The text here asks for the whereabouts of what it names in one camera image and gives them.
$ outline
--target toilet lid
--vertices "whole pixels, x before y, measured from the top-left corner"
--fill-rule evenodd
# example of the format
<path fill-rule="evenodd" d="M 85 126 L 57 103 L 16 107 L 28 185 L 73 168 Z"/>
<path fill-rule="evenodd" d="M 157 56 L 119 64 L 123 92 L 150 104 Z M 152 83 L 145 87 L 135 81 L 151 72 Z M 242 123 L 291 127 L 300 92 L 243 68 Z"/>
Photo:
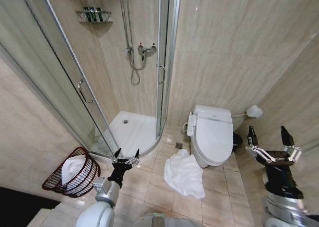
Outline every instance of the toilet lid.
<path fill-rule="evenodd" d="M 211 161 L 223 162 L 233 149 L 233 124 L 197 117 L 196 141 L 204 157 Z"/>

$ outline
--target trash bin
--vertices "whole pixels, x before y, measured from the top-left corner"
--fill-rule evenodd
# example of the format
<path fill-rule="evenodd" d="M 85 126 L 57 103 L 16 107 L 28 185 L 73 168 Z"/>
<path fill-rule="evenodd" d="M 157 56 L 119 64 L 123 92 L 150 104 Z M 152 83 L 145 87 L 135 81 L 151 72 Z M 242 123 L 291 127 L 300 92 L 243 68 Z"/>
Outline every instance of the trash bin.
<path fill-rule="evenodd" d="M 243 139 L 241 138 L 241 136 L 238 133 L 233 132 L 233 152 L 239 147 L 241 143 L 243 143 Z"/>

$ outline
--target shower drain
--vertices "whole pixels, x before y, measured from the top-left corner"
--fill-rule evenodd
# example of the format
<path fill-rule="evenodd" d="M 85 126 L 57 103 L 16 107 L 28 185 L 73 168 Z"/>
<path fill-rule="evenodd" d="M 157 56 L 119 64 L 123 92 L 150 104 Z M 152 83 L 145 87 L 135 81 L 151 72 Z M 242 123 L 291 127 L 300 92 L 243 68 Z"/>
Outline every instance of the shower drain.
<path fill-rule="evenodd" d="M 175 148 L 182 149 L 183 148 L 183 143 L 177 142 Z"/>

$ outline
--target white towel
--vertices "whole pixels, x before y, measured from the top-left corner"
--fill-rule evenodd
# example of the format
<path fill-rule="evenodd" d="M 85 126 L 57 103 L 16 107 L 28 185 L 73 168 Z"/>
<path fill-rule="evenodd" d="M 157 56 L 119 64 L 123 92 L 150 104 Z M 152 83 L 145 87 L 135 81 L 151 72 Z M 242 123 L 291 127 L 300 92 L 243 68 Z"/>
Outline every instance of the white towel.
<path fill-rule="evenodd" d="M 185 149 L 166 160 L 164 180 L 184 196 L 192 195 L 197 199 L 205 197 L 202 176 L 203 170 L 194 155 L 189 155 Z"/>
<path fill-rule="evenodd" d="M 73 177 L 75 177 L 85 163 L 85 155 L 73 156 L 65 160 L 61 176 L 62 176 L 62 185 L 69 182 Z"/>

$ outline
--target wire laundry basket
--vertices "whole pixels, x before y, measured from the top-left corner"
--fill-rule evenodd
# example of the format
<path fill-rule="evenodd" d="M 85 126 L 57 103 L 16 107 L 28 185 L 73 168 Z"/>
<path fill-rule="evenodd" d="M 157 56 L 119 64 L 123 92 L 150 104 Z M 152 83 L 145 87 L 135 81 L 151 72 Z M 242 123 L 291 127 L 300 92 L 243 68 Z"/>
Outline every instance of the wire laundry basket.
<path fill-rule="evenodd" d="M 62 185 L 62 166 L 64 162 L 73 156 L 85 155 L 85 163 L 79 173 L 69 182 Z M 90 156 L 83 147 L 77 147 L 62 164 L 47 178 L 42 188 L 48 191 L 61 193 L 65 196 L 77 198 L 85 195 L 93 188 L 93 182 L 100 176 L 101 168 L 99 164 Z"/>

